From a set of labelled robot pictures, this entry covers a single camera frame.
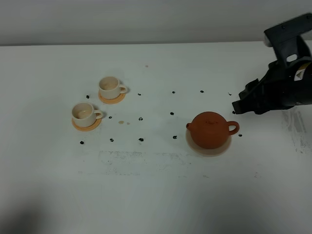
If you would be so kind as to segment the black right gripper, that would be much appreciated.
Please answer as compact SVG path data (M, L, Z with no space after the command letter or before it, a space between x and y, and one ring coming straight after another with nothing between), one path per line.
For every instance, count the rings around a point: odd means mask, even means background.
M236 114L263 114L271 110L287 110L296 105L312 103L312 58L303 57L288 64L269 65L259 81L246 84L239 93L240 100L232 103Z

